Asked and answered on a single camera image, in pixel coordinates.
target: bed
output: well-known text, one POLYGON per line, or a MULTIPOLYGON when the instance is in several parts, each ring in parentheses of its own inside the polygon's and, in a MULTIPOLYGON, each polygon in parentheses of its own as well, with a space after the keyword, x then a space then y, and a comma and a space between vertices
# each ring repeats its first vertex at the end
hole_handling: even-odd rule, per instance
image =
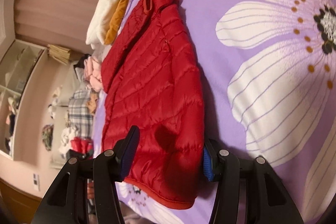
MULTIPOLYGON (((138 1, 130 0, 121 27, 138 1)), ((335 6, 336 0, 180 0, 202 72, 206 134, 239 157, 264 155, 308 224, 317 222, 336 192, 335 55, 326 54, 319 40, 331 31, 325 21, 321 31, 314 18, 321 19, 321 9, 334 14, 335 6)), ((100 93, 94 126, 96 154, 105 96, 100 93)), ((200 189, 192 208, 172 210, 137 187, 117 185, 121 201, 157 224, 208 223, 216 185, 200 189)), ((239 224, 244 199, 241 191, 239 224)))

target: pillow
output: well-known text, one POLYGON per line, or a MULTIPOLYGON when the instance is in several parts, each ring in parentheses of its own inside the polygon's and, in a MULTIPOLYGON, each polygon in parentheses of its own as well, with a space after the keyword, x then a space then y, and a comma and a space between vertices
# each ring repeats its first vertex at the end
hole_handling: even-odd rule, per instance
POLYGON ((66 75, 61 93, 58 98, 58 106, 68 106, 70 97, 73 96, 75 91, 80 86, 80 81, 78 80, 76 72, 74 70, 74 65, 77 62, 78 61, 72 62, 69 66, 68 73, 66 75))

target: orange garment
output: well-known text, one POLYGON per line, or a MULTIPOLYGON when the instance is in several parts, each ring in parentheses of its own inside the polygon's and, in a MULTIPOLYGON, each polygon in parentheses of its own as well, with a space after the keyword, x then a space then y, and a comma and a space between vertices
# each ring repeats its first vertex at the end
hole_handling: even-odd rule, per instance
POLYGON ((89 109, 90 114, 95 115, 98 107, 98 93, 90 93, 90 100, 86 103, 86 106, 89 109))
POLYGON ((110 45, 117 37, 121 22, 125 16, 129 0, 120 0, 110 21, 110 29, 106 33, 105 45, 110 45))

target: plaid blanket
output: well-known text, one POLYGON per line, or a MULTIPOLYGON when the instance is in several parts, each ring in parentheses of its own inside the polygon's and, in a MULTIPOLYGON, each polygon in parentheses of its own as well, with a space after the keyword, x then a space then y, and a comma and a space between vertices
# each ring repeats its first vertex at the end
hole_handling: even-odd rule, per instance
POLYGON ((78 129, 80 138, 92 136, 93 116, 86 106, 88 100, 89 90, 77 90, 69 100, 69 121, 78 129))

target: pink clothing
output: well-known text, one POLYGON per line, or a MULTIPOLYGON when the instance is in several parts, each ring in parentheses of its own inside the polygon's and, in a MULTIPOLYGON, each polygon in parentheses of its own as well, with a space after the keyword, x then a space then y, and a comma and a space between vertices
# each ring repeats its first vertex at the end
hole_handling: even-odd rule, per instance
POLYGON ((96 57, 88 57, 84 61, 84 79, 90 83, 90 88, 99 92, 102 89, 100 63, 96 57))

